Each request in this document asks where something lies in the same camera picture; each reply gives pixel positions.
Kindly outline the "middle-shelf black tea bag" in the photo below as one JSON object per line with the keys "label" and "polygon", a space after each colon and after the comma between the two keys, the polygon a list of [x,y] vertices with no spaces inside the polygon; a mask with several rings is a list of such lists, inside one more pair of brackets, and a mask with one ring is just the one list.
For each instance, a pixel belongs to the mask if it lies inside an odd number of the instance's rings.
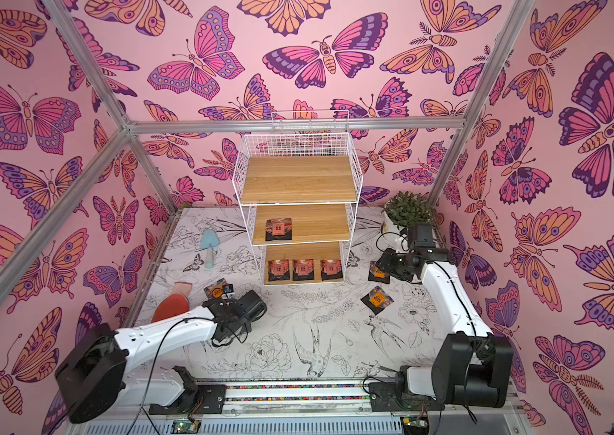
{"label": "middle-shelf black tea bag", "polygon": [[267,219],[264,239],[267,242],[292,240],[292,219],[290,217]]}
{"label": "middle-shelf black tea bag", "polygon": [[209,286],[204,288],[204,292],[206,297],[209,300],[212,299],[223,299],[222,297],[222,288],[224,285],[230,284],[224,278],[217,280],[214,284],[210,284]]}

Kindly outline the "orange jasmine tea bag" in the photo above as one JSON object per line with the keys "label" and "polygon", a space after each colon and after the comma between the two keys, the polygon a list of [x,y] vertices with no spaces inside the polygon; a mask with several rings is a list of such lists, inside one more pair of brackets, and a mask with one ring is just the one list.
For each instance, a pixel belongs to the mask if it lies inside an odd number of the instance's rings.
{"label": "orange jasmine tea bag", "polygon": [[361,297],[360,302],[373,315],[378,315],[393,304],[393,298],[381,286],[375,286],[366,295]]}
{"label": "orange jasmine tea bag", "polygon": [[376,261],[371,261],[369,263],[369,269],[368,269],[368,281],[389,285],[390,275],[386,271],[381,270],[377,266]]}

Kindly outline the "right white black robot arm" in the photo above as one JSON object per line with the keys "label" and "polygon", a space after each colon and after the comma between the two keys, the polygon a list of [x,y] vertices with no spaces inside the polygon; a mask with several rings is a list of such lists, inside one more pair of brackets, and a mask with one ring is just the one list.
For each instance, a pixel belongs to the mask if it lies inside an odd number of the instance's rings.
{"label": "right white black robot arm", "polygon": [[401,231],[401,248],[387,248],[375,268],[432,297],[446,337],[432,365],[403,366],[396,375],[397,400],[421,399],[441,406],[504,407],[513,348],[478,315],[461,284],[451,252],[437,246],[434,227],[418,223]]}

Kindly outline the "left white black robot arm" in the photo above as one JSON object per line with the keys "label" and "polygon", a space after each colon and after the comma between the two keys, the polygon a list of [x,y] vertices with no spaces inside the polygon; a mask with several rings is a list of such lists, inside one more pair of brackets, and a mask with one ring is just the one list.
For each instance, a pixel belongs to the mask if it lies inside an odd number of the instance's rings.
{"label": "left white black robot arm", "polygon": [[182,366],[157,370],[161,356],[190,344],[225,347],[247,337],[267,305],[254,291],[238,299],[207,300],[190,311],[145,326],[85,333],[56,369],[65,414],[72,424],[137,406],[154,415],[190,413],[201,401]]}

